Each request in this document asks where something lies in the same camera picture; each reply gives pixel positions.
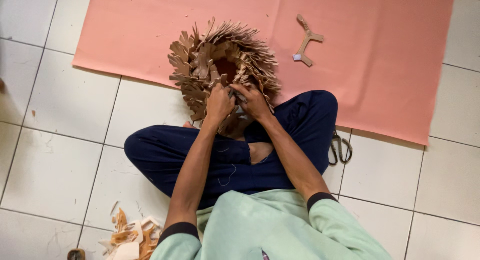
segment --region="loose thread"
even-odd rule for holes
[[[248,158],[248,161],[249,161],[250,163],[252,163],[252,164],[259,164],[259,163],[265,162],[265,161],[267,160],[268,156],[270,156],[270,155],[268,154],[267,157],[265,157],[263,160],[261,160],[261,161],[259,161],[259,162],[252,163],[252,161],[251,161],[251,157],[252,157],[252,156],[250,155],[250,157]]]
[[[233,167],[235,167],[235,170],[233,171],[233,173],[235,173],[235,171],[237,171],[237,167],[236,167],[235,165],[233,165]],[[230,176],[228,177],[228,182],[227,182],[225,185],[222,185],[222,184],[220,183],[220,179],[217,178],[217,179],[218,179],[218,183],[220,184],[220,186],[227,186],[227,185],[230,183],[230,177],[233,175],[233,173],[230,174]]]
[[[219,153],[222,153],[222,152],[226,152],[228,149],[229,149],[229,148],[227,148],[227,149],[224,150],[224,151],[219,151],[219,150],[216,150],[216,151],[218,151]]]

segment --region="foot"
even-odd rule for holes
[[[250,162],[255,165],[262,162],[273,151],[273,144],[266,142],[248,143],[250,147]]]
[[[185,128],[194,128],[194,129],[196,129],[189,121],[186,121],[186,122],[182,125],[182,127],[185,127]]]

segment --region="salmon pink sheet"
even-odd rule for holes
[[[90,0],[72,64],[173,86],[167,54],[194,22],[231,19],[276,51],[282,94],[322,89],[337,124],[428,144],[453,0]],[[294,62],[304,30],[311,67]]]

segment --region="mint green sweatshirt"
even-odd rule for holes
[[[341,204],[321,199],[308,212],[296,190],[229,191],[197,217],[202,243],[189,224],[192,231],[166,235],[150,259],[391,259]]]

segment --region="navy blue pants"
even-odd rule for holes
[[[308,91],[280,104],[275,117],[323,174],[337,118],[337,100],[328,91]],[[129,160],[163,193],[172,196],[183,161],[199,130],[168,125],[141,129],[125,141]],[[213,206],[218,197],[235,190],[253,194],[271,189],[293,189],[275,150],[252,165],[248,143],[271,142],[265,129],[253,122],[245,141],[216,135],[205,189],[198,209]]]

